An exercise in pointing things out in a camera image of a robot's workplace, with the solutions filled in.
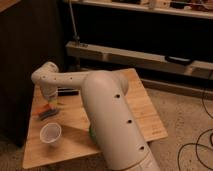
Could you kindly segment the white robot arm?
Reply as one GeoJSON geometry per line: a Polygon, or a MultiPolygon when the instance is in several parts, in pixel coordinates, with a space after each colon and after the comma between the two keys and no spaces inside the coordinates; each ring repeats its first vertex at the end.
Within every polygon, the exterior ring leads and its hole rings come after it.
{"type": "Polygon", "coordinates": [[[96,70],[61,73],[47,62],[31,80],[50,101],[59,87],[80,91],[82,103],[97,144],[113,171],[160,171],[133,117],[127,100],[128,80],[117,71],[96,70]]]}

